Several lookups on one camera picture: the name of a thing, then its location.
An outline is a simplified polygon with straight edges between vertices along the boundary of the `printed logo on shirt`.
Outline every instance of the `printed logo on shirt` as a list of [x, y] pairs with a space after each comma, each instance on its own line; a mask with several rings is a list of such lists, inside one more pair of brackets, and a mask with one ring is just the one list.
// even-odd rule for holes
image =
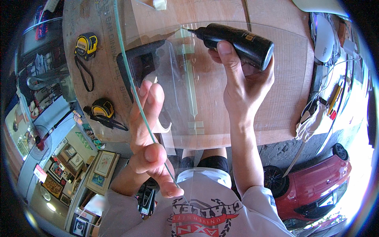
[[276, 204], [275, 204], [275, 199], [273, 196], [269, 195], [270, 196], [270, 203], [271, 203], [271, 206], [274, 206], [276, 207]]
[[172, 202], [173, 214], [167, 221], [172, 223], [171, 236], [179, 237], [188, 233], [205, 233], [212, 237], [224, 237], [229, 232], [232, 219], [243, 207], [240, 200], [226, 205], [219, 199], [211, 199], [217, 205], [211, 206], [197, 199], [191, 199], [190, 204], [183, 198]]

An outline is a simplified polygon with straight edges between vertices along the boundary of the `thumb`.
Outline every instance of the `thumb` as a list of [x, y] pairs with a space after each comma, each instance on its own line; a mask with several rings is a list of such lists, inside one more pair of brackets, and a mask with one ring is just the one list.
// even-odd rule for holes
[[234, 47], [228, 41], [217, 43], [217, 52], [225, 67], [227, 82], [236, 86], [242, 85], [245, 76], [242, 71], [241, 60]]
[[133, 155], [129, 165], [134, 172], [142, 174], [162, 166], [166, 160], [167, 154], [164, 147], [159, 143], [153, 143]]

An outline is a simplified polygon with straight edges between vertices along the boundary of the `tape measure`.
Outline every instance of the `tape measure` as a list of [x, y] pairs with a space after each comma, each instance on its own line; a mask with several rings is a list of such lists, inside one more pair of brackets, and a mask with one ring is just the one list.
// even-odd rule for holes
[[95, 102], [92, 103], [92, 114], [93, 115], [103, 115], [107, 118], [113, 118], [114, 117], [114, 110], [112, 103], [104, 98], [100, 98], [95, 100]]
[[83, 111], [86, 112], [92, 120], [95, 120], [106, 127], [128, 131], [126, 126], [113, 119], [113, 104], [105, 98], [95, 100], [95, 102], [92, 103], [92, 107], [86, 106], [83, 108]]
[[[79, 35], [78, 39], [76, 40], [76, 46], [75, 46], [75, 64], [78, 67], [80, 71], [81, 78], [83, 80], [84, 86], [86, 87], [86, 90], [88, 92], [91, 92], [94, 90], [95, 87], [95, 81], [92, 73], [89, 71], [89, 69], [86, 67], [86, 65], [83, 64], [83, 62], [78, 58], [78, 55], [83, 57], [84, 60], [88, 61], [90, 57], [95, 57], [96, 55], [96, 48], [97, 48], [97, 37], [94, 33], [88, 32]], [[88, 84], [86, 82], [86, 79], [83, 75], [83, 72], [81, 71], [79, 65], [89, 74], [92, 80], [92, 88], [90, 89], [88, 87]]]
[[75, 54], [88, 61], [90, 57], [95, 57], [97, 48], [97, 37], [94, 33], [88, 32], [79, 35], [76, 40]]

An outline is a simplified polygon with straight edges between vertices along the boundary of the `black bottle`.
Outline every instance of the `black bottle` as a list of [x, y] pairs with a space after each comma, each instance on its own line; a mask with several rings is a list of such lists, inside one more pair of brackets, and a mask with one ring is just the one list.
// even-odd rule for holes
[[210, 49], [217, 49], [217, 43], [221, 40], [230, 42], [241, 61], [253, 65], [260, 71], [266, 69], [274, 50], [271, 40], [226, 25], [211, 23], [207, 27], [188, 31], [204, 41], [204, 45]]

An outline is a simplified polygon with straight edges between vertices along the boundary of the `wrist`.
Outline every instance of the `wrist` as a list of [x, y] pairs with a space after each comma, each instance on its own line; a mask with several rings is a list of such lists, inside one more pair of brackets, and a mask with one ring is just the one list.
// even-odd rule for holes
[[134, 196], [137, 194], [141, 185], [150, 178], [148, 174], [138, 174], [133, 171], [130, 165], [127, 165], [111, 183], [110, 188], [125, 196]]
[[229, 117], [230, 120], [230, 131], [242, 133], [242, 134], [250, 134], [254, 133], [254, 117], [250, 117], [248, 119], [235, 119]]

